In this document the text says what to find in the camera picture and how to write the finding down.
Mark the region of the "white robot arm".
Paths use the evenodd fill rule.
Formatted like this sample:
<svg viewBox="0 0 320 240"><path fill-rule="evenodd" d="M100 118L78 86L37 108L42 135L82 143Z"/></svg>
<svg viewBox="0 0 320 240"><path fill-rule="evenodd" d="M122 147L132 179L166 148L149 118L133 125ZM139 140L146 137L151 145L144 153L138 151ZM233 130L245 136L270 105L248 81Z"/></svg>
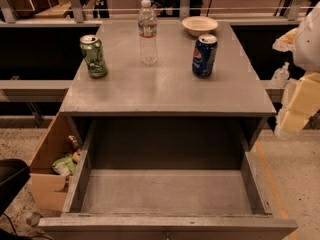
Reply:
<svg viewBox="0 0 320 240"><path fill-rule="evenodd" d="M303 77L285 86L282 108L276 116L275 135L289 139L298 135L320 110L320 2L272 48L291 51L294 65L305 71Z"/></svg>

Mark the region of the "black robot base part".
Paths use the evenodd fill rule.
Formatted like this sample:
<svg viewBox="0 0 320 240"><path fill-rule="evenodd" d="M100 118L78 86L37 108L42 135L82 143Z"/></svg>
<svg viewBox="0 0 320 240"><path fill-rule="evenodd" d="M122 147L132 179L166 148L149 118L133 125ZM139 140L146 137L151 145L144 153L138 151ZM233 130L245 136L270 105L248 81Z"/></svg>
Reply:
<svg viewBox="0 0 320 240"><path fill-rule="evenodd" d="M0 215L30 178L30 167L20 159L0 160Z"/></svg>

